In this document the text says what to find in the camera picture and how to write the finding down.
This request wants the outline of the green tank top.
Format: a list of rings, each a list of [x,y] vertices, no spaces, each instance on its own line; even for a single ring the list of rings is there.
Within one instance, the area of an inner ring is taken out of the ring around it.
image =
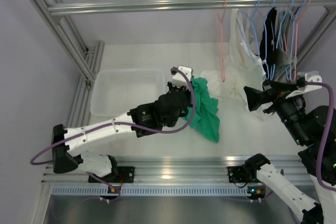
[[[220,119],[217,116],[218,100],[210,96],[208,81],[205,78],[192,78],[191,84],[194,91],[194,99],[191,98],[191,105],[196,102],[194,116],[188,127],[195,129],[207,140],[219,142]]]

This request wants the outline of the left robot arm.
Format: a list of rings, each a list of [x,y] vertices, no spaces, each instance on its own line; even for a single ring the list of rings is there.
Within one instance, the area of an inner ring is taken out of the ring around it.
[[[153,134],[173,134],[179,118],[193,115],[196,98],[193,87],[176,87],[168,83],[166,94],[147,104],[110,120],[78,128],[56,125],[52,130],[52,164],[55,174],[81,170],[108,182],[118,178],[116,159],[110,155],[92,152],[92,148],[107,142],[134,136],[141,138]]]

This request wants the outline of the white tank top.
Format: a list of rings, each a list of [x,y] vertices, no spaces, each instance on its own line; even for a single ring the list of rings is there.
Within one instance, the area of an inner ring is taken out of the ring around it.
[[[245,110],[253,116],[265,120],[268,115],[263,113],[265,105],[250,111],[244,87],[261,91],[262,83],[266,79],[263,60],[259,55],[257,46],[259,42],[254,35],[254,26],[247,14],[238,9],[232,9],[230,15],[229,38],[229,66],[234,75],[234,91],[244,103]]]

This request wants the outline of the light blue hanger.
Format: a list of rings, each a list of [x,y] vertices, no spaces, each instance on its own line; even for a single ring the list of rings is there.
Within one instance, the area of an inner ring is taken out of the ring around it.
[[[249,22],[250,28],[252,28],[252,32],[253,32],[252,37],[254,39],[255,45],[257,46],[258,36],[257,36],[257,29],[255,28],[255,25],[254,25],[254,20],[255,20],[256,13],[259,11],[260,0],[256,0],[256,1],[257,1],[257,4],[251,15],[246,12],[240,12],[240,13],[244,15],[246,17],[246,21]],[[260,56],[260,49],[257,48],[257,55],[255,55],[251,50],[250,42],[247,41],[247,36],[245,35],[245,32],[243,32],[243,35],[244,35],[244,44],[245,44],[244,50],[248,53],[248,55],[250,56],[250,58],[252,59],[254,63],[258,61],[260,62],[261,65],[264,65],[265,62],[264,60],[262,60]]]

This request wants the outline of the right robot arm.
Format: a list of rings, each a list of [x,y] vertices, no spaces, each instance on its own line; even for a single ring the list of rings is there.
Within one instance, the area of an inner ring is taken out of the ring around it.
[[[250,111],[271,103],[264,113],[276,113],[297,145],[305,147],[298,156],[312,179],[318,201],[305,195],[263,154],[247,159],[242,169],[249,182],[266,184],[292,211],[300,223],[335,223],[335,109],[334,92],[323,82],[299,79],[295,84],[269,81],[270,89],[244,87]],[[324,87],[329,104],[306,114],[296,105],[295,91]]]

